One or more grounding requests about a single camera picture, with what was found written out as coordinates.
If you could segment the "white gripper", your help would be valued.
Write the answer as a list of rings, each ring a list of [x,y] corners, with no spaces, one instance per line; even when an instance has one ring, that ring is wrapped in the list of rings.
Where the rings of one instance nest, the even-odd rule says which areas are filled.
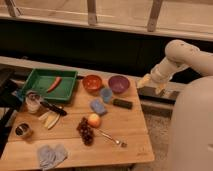
[[[158,95],[165,89],[166,84],[164,83],[169,82],[172,79],[173,75],[180,69],[180,64],[164,58],[160,63],[156,64],[152,68],[151,76],[149,74],[146,74],[137,82],[137,87],[144,87],[150,81],[150,79],[152,79],[156,83],[161,83],[158,84],[155,89],[155,93]]]

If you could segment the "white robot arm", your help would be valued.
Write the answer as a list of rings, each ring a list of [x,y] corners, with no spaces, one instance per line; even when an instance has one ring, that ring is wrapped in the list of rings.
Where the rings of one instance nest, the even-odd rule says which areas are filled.
[[[159,94],[177,72],[192,68],[202,78],[178,95],[171,118],[168,171],[213,171],[213,53],[182,40],[165,47],[165,57],[137,83],[148,82]]]

